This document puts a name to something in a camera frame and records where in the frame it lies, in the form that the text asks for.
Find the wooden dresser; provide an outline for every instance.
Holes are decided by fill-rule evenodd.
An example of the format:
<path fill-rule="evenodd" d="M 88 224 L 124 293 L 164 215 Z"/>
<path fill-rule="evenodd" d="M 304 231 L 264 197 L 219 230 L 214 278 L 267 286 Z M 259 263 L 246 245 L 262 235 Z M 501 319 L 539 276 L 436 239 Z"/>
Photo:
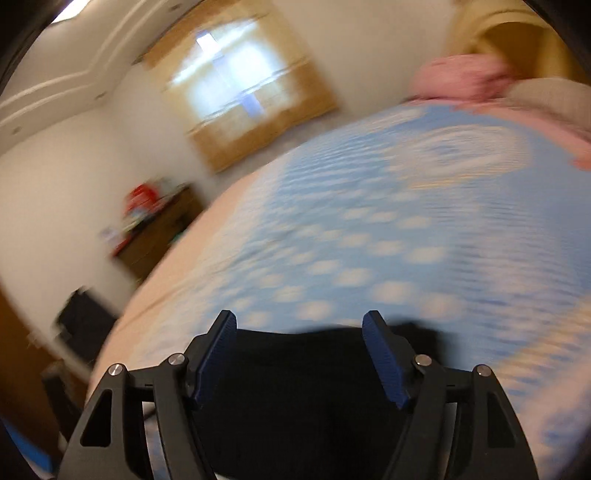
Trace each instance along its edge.
<path fill-rule="evenodd" d="M 161 210 L 136 226 L 113 257 L 142 283 L 162 260 L 174 237 L 184 232 L 202 211 L 203 205 L 191 187 L 183 187 Z"/>

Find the metal screw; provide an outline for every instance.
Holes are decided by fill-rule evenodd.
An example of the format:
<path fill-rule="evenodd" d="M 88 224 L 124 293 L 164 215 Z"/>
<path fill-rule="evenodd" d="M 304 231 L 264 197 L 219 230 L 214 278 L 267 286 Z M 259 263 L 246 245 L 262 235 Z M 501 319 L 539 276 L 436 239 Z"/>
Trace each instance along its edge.
<path fill-rule="evenodd" d="M 107 371 L 109 372 L 109 375 L 111 375 L 112 377 L 116 377 L 117 375 L 119 375 L 123 371 L 123 365 L 121 365 L 121 364 L 111 365 Z"/>
<path fill-rule="evenodd" d="M 184 362 L 184 355 L 182 353 L 173 353 L 168 357 L 168 363 L 171 365 L 180 365 Z"/>
<path fill-rule="evenodd" d="M 476 373 L 481 377 L 490 377 L 492 375 L 492 370 L 488 365 L 478 365 L 476 367 Z"/>
<path fill-rule="evenodd" d="M 431 360 L 431 357 L 428 355 L 425 355 L 424 353 L 417 355 L 414 358 L 414 361 L 420 367 L 428 367 L 429 365 L 431 365 L 431 363 L 433 363 L 433 360 Z"/>

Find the black bracket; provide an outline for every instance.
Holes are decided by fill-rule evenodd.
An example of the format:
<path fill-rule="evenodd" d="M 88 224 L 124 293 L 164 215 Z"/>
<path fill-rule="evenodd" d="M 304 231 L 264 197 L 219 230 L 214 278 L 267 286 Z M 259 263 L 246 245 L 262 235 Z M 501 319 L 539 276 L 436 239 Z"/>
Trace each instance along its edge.
<path fill-rule="evenodd" d="M 363 338 L 387 397 L 410 413 L 384 480 L 437 478 L 444 405 L 457 403 L 446 480 L 538 478 L 527 441 L 492 370 L 446 369 L 416 355 L 376 311 Z M 61 463 L 58 480 L 153 480 L 142 402 L 154 402 L 171 480 L 216 480 L 191 412 L 211 399 L 236 338 L 222 310 L 205 335 L 156 367 L 111 365 L 91 396 Z"/>

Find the bedroom floor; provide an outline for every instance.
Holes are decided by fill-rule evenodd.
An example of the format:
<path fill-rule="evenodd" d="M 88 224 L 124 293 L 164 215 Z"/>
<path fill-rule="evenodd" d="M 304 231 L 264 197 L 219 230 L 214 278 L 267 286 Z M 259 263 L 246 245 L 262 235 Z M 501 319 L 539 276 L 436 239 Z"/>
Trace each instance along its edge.
<path fill-rule="evenodd" d="M 269 146 L 247 156 L 244 160 L 218 173 L 216 177 L 220 193 L 224 192 L 230 185 L 242 177 L 256 171 L 289 150 L 298 147 L 320 134 L 341 127 L 350 121 L 351 118 L 349 115 L 337 111 L 327 113 L 291 128 Z"/>

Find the pink pillow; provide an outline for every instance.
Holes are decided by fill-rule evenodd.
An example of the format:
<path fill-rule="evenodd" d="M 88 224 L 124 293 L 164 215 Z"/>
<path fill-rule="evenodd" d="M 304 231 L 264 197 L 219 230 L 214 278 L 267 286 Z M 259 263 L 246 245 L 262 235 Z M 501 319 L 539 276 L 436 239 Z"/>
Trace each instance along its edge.
<path fill-rule="evenodd" d="M 411 92 L 420 98 L 481 102 L 499 96 L 513 82 L 509 66 L 494 55 L 455 55 L 423 65 Z"/>

